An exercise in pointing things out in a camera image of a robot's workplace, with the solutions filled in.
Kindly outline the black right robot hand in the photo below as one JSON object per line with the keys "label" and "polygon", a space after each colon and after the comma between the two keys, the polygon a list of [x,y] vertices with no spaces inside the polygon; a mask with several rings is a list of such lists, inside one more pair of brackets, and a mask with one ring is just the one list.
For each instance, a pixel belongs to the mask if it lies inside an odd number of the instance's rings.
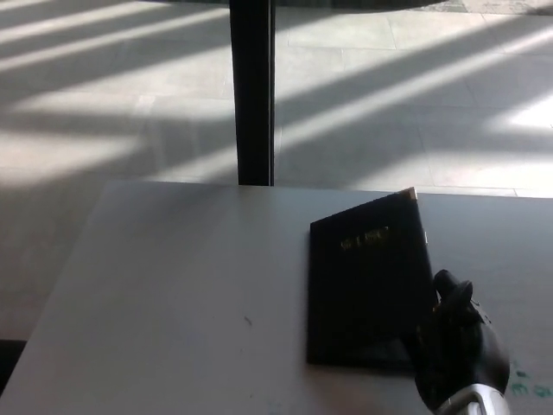
{"label": "black right robot hand", "polygon": [[439,301],[417,328],[412,355],[423,403],[433,414],[509,414],[509,353],[473,284],[441,270],[433,285]]}

